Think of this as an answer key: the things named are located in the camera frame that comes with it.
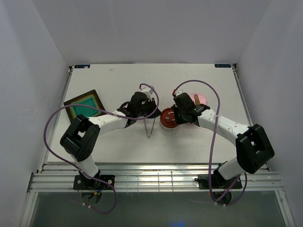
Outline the pink lid with brown handle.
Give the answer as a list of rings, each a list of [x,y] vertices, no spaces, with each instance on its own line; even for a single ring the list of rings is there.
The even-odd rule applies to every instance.
[[[200,93],[192,93],[189,95],[195,105],[204,104],[207,105],[207,99]]]

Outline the red round lid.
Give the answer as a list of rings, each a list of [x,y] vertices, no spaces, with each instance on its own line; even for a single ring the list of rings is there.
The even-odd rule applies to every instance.
[[[167,126],[169,125],[171,127],[173,125],[178,125],[176,123],[176,119],[172,107],[166,108],[161,112],[160,123]]]

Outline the pink cylindrical container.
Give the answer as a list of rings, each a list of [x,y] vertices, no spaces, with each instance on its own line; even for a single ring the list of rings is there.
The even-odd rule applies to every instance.
[[[185,119],[188,125],[198,125],[198,117],[205,110],[210,109],[205,103],[200,102],[198,94],[193,96],[186,94],[184,103]]]

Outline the metal bowl with red band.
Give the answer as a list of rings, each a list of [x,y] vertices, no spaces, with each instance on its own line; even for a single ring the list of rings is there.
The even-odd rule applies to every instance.
[[[176,130],[178,128],[178,125],[173,125],[172,127],[169,126],[169,125],[168,126],[167,125],[163,125],[162,123],[160,125],[166,131],[173,131],[173,130]]]

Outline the metal tongs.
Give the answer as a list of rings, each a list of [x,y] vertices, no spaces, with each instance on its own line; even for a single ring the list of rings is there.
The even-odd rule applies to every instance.
[[[144,119],[144,126],[147,138],[150,138],[153,133],[154,125],[155,125],[155,118],[153,119]]]

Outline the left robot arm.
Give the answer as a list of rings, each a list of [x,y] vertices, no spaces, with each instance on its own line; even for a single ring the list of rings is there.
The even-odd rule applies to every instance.
[[[60,145],[86,173],[84,183],[95,189],[100,185],[100,170],[92,158],[98,136],[116,129],[127,128],[137,118],[155,119],[161,115],[154,98],[145,92],[135,92],[131,100],[123,103],[113,115],[97,117],[77,115],[60,139]]]

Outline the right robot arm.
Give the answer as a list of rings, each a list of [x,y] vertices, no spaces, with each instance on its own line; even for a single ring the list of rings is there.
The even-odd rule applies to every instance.
[[[178,125],[190,123],[211,130],[236,148],[236,157],[220,164],[205,183],[224,188],[243,173],[256,173],[274,157],[274,149],[261,125],[248,126],[219,116],[207,105],[196,105],[186,92],[174,94],[173,100],[172,109]]]

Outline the black square food plate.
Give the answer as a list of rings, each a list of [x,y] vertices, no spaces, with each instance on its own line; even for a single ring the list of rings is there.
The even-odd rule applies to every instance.
[[[64,101],[63,104],[64,106],[72,105],[71,107],[66,108],[70,122],[79,114],[82,114],[87,118],[105,115],[105,113],[94,109],[105,110],[96,90],[88,91],[70,100]]]

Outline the right blue label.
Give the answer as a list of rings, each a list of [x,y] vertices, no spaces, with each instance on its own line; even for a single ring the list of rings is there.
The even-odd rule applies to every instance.
[[[215,64],[216,68],[231,68],[230,64]]]

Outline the blue label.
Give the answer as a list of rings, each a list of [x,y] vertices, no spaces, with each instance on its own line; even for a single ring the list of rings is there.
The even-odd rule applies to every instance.
[[[89,69],[90,68],[90,64],[77,64],[74,65],[75,69]]]
[[[216,68],[231,68],[230,64],[215,64]]]

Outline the left blue label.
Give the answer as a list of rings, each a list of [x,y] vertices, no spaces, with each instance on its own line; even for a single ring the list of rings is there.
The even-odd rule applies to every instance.
[[[75,69],[89,69],[90,68],[90,64],[77,64],[74,65]]]

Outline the aluminium frame rail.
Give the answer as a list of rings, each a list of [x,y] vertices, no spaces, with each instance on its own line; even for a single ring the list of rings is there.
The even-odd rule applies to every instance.
[[[117,192],[197,192],[194,181],[199,174],[208,173],[208,165],[185,164],[99,164],[103,175],[114,175]],[[71,192],[78,171],[67,164],[46,164],[31,176],[28,192]],[[241,176],[246,191],[281,191],[278,172],[262,166],[255,174]]]

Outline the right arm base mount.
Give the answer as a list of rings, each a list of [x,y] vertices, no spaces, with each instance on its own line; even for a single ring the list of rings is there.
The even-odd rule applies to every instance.
[[[233,177],[230,180],[221,179],[220,177],[211,174],[211,183],[213,189],[227,189],[232,183],[236,180],[236,183],[233,185],[232,189],[241,189],[242,184],[240,179]],[[200,174],[197,178],[194,179],[198,183],[199,189],[209,189],[209,177],[208,174]]]

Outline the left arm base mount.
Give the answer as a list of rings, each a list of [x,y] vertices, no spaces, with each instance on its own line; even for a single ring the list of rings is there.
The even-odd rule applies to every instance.
[[[96,175],[97,179],[106,182],[114,187],[115,184],[115,176],[114,175]],[[74,177],[73,189],[74,190],[110,190],[111,188],[105,183],[101,183],[99,181],[88,179],[83,175],[76,175]]]

